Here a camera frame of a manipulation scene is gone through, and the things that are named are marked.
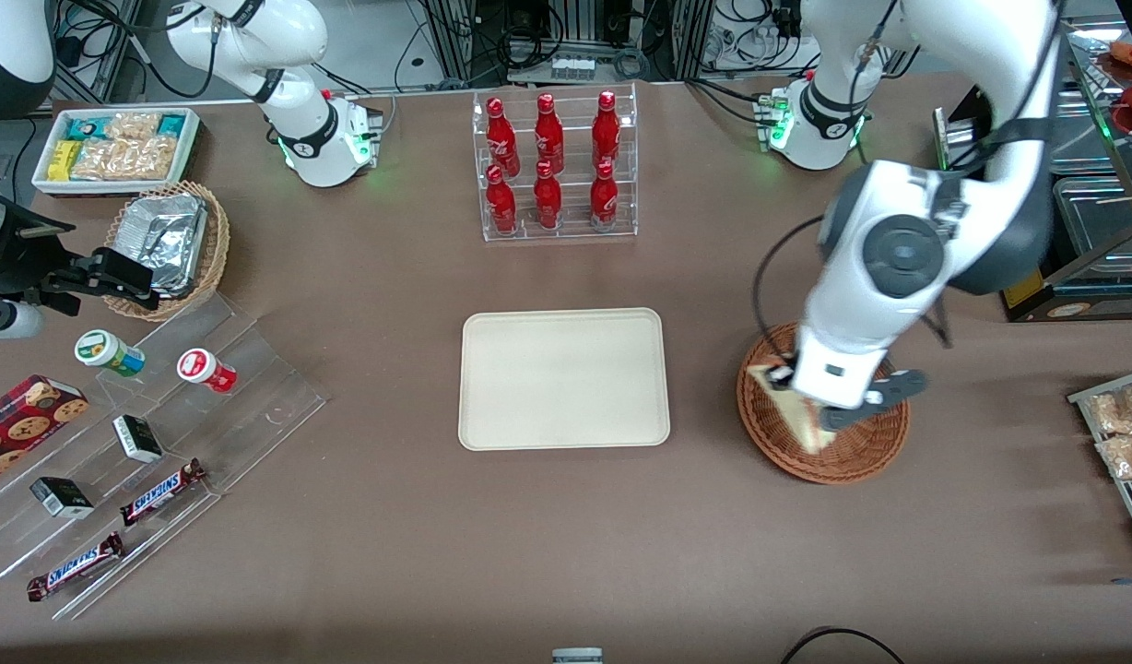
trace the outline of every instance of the clear acrylic display stand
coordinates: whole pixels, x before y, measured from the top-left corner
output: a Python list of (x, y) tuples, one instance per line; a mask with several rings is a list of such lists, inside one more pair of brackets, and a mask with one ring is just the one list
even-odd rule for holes
[[(614, 166), (614, 180), (619, 187), (616, 223), (608, 232), (597, 232), (591, 227), (591, 183), (594, 182), (592, 163), (591, 126), (599, 112), (599, 93), (611, 89), (616, 93), (616, 114), (619, 117), (619, 158)], [(484, 102), (499, 97), (504, 102), (504, 114), (516, 131), (516, 154), (521, 159), (521, 172), (508, 181), (516, 197), (516, 233), (501, 235), (489, 215), (489, 200), (484, 197), (489, 181), (484, 169), (491, 163), (489, 154), (489, 114)], [(538, 223), (537, 205), (533, 201), (533, 184), (538, 181), (538, 148), (533, 143), (533, 126), (538, 121), (538, 103), (528, 93), (518, 89), (473, 95), (472, 138), (477, 156), (477, 187), (480, 190), (480, 218), (484, 241), (501, 240), (554, 240), (578, 238), (612, 238), (636, 235), (638, 231), (637, 201), (637, 136), (636, 87), (634, 85), (611, 85), (611, 87), (555, 87), (554, 105), (563, 121), (566, 147), (566, 167), (558, 173), (563, 188), (563, 219), (557, 231), (546, 231)]]
[[(103, 562), (41, 602), (53, 619), (77, 618), (131, 575), (149, 555), (234, 486), (280, 442), (325, 405), (292, 365), (263, 339), (255, 321), (221, 295), (212, 295), (154, 329), (137, 347), (144, 371), (123, 378), (98, 373), (83, 390), (91, 407), (51, 441), (0, 476), (0, 579), (26, 585), (119, 531), (121, 560)], [(238, 371), (226, 395), (177, 376), (175, 362), (191, 347), (214, 352)], [(164, 448), (156, 463), (125, 457), (112, 421), (144, 417)], [(208, 475), (127, 529), (119, 508), (198, 458)], [(82, 520), (51, 517), (29, 491), (41, 476), (76, 481), (94, 512)]]

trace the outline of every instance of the brown table surface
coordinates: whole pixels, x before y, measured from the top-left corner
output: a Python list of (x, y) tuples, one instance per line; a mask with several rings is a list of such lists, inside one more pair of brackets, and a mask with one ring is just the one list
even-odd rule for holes
[[(871, 157), (931, 163), (929, 112), (967, 88), (883, 85)], [(528, 664), (601, 646), (612, 664), (746, 664), (827, 623), (911, 663), (1132, 662), (1132, 587), (1109, 585), (1132, 575), (1132, 526), (1064, 399), (1132, 371), (1132, 322), (1009, 325), (995, 297), (949, 294), (952, 352), (923, 327), (894, 347), (933, 381), (901, 457), (857, 486), (789, 477), (735, 407), (751, 277), (857, 157), (801, 172), (683, 85), (638, 96), (641, 235), (569, 247), (482, 243), (470, 93), (402, 100), (380, 167), (331, 190), (284, 167), (255, 105), (198, 106), (196, 180), (233, 226), (221, 290), (334, 398), (77, 621), (0, 583), (0, 662)], [(34, 207), (86, 251), (120, 205)], [(781, 253), (770, 318), (797, 318), (820, 266), (812, 234)], [(591, 307), (662, 317), (672, 436), (463, 449), (464, 320)], [(70, 357), (87, 328), (149, 328), (83, 311), (0, 343), (0, 394), (32, 372), (89, 381)]]

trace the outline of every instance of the red cookie box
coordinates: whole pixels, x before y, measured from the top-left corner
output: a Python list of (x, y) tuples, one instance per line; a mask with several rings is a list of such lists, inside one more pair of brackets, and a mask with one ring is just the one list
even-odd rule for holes
[(31, 376), (0, 398), (0, 474), (88, 407), (82, 391)]

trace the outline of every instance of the red bottle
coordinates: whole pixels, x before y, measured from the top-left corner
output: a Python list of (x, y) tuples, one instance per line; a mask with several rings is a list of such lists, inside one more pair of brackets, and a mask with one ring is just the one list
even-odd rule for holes
[(616, 169), (611, 159), (603, 159), (595, 170), (599, 176), (591, 184), (591, 226), (595, 231), (608, 232), (616, 224), (616, 201), (619, 197), (619, 187), (612, 180)]
[(489, 164), (484, 175), (489, 179), (489, 189), (484, 190), (484, 198), (489, 200), (489, 215), (494, 218), (496, 232), (512, 235), (516, 232), (516, 198), (513, 197), (513, 190), (504, 181), (499, 165)]
[(521, 159), (516, 156), (516, 133), (513, 123), (504, 117), (504, 103), (491, 97), (486, 104), (489, 110), (489, 152), (494, 164), (504, 169), (505, 178), (516, 178), (521, 172)]
[(616, 117), (616, 93), (603, 89), (599, 94), (599, 114), (591, 126), (591, 139), (594, 144), (594, 167), (603, 159), (616, 163), (619, 159), (619, 118)]
[(554, 173), (566, 167), (566, 146), (563, 140), (563, 121), (554, 112), (554, 94), (538, 96), (538, 126), (533, 128), (538, 143), (538, 158), (549, 159)]
[(538, 162), (533, 198), (538, 201), (538, 223), (546, 231), (557, 231), (563, 219), (563, 188), (554, 176), (554, 164), (549, 159)]

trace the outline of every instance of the round wicker basket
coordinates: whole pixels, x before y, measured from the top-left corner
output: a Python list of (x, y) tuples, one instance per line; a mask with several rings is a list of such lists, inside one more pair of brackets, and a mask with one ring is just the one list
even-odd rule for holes
[[(162, 322), (169, 320), (174, 313), (181, 311), (182, 308), (190, 307), (196, 300), (208, 297), (217, 287), (217, 283), (221, 282), (221, 274), (226, 269), (226, 252), (230, 249), (230, 222), (226, 218), (226, 210), (221, 209), (217, 198), (208, 189), (195, 182), (166, 184), (153, 189), (152, 192), (144, 192), (140, 197), (132, 198), (128, 202), (128, 206), (140, 200), (140, 198), (170, 197), (173, 193), (194, 193), (195, 197), (204, 200), (209, 208), (209, 215), (206, 219), (206, 235), (201, 241), (201, 255), (194, 278), (194, 291), (179, 300), (162, 300), (156, 311), (148, 311), (144, 307), (122, 297), (103, 297), (106, 305), (115, 313), (152, 322)], [(123, 218), (125, 210), (127, 210), (127, 206), (123, 206), (123, 209), (115, 215), (115, 222), (112, 223), (111, 230), (106, 232), (108, 247), (115, 243), (115, 234), (120, 230), (120, 219)]]
[[(795, 329), (794, 322), (772, 329), (782, 352), (790, 352), (795, 345)], [(811, 482), (850, 484), (873, 477), (894, 462), (911, 421), (911, 408), (906, 402), (837, 432), (837, 440), (818, 455), (803, 450), (767, 393), (747, 373), (747, 367), (767, 364), (767, 359), (775, 354), (765, 339), (751, 348), (738, 370), (737, 395), (738, 413), (747, 433), (777, 466)]]

